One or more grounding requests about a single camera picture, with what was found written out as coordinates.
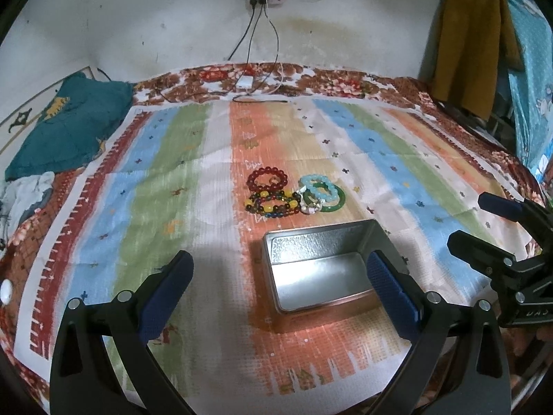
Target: bolt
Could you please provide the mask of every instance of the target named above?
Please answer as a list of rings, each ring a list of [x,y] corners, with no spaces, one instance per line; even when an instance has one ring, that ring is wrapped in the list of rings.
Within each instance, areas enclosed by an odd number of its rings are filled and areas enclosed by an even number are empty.
[[[67,303],[67,307],[69,307],[69,309],[73,310],[73,309],[76,309],[79,304],[81,304],[81,300],[79,298],[73,298],[73,299],[71,299],[70,302]]]
[[[427,293],[427,299],[431,303],[438,304],[440,301],[442,301],[442,297],[439,293],[436,292],[428,292]]]
[[[130,290],[123,290],[122,292],[119,292],[117,295],[117,301],[120,303],[126,303],[131,299],[133,296],[133,293]]]
[[[486,312],[488,312],[488,310],[491,309],[489,302],[486,301],[485,299],[480,299],[480,301],[478,302],[478,305],[480,306],[480,309],[486,310]]]

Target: metal tin box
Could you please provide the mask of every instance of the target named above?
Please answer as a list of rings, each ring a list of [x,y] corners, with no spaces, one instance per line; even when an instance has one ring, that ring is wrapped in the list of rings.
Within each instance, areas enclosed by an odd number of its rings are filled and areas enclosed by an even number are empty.
[[[376,220],[267,232],[263,267],[273,298],[273,330],[312,328],[377,307],[366,269],[369,254],[377,249],[408,273]]]

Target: wall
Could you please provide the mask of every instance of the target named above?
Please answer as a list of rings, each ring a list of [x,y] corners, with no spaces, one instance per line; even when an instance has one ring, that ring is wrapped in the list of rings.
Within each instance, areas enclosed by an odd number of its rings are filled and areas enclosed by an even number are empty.
[[[283,61],[417,76],[437,3],[288,0],[270,16]],[[0,120],[90,62],[130,81],[222,62],[247,25],[247,9],[245,0],[29,0],[0,47]],[[235,60],[246,54],[243,45]],[[263,18],[251,59],[274,55]]]

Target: blue stripe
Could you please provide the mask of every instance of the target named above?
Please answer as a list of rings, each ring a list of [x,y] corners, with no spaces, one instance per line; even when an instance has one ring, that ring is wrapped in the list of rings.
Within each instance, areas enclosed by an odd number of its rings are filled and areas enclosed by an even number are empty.
[[[315,104],[335,124],[344,128],[350,140],[368,156],[384,175],[403,208],[417,220],[439,265],[449,274],[458,290],[467,299],[474,297],[487,284],[486,277],[474,271],[465,262],[450,255],[447,249],[449,234],[457,230],[465,231],[466,228],[432,199],[423,183],[419,182],[409,171],[401,156],[392,151],[376,131],[363,126],[339,102],[316,100]],[[409,183],[409,188],[404,186],[403,183]],[[422,202],[424,207],[417,205],[418,201]]]
[[[73,254],[78,263],[75,265],[67,300],[80,297],[85,291],[87,304],[104,303],[113,298],[119,249],[131,222],[136,186],[147,177],[167,128],[178,111],[179,108],[169,108],[152,114],[132,142],[126,161],[120,163],[110,175],[111,186],[97,202],[106,205],[100,209],[86,240]],[[134,264],[121,265],[131,267]]]

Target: red bead bracelet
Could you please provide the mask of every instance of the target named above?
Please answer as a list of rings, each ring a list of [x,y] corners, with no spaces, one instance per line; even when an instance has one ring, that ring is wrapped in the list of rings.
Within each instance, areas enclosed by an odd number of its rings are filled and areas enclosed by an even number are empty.
[[[269,185],[258,185],[255,180],[261,175],[274,175],[279,179],[277,183],[271,178]],[[277,190],[282,190],[286,184],[288,184],[288,176],[276,167],[261,167],[259,170],[255,170],[251,175],[248,176],[248,181],[246,182],[250,192],[261,192],[266,190],[267,192],[276,192]]]

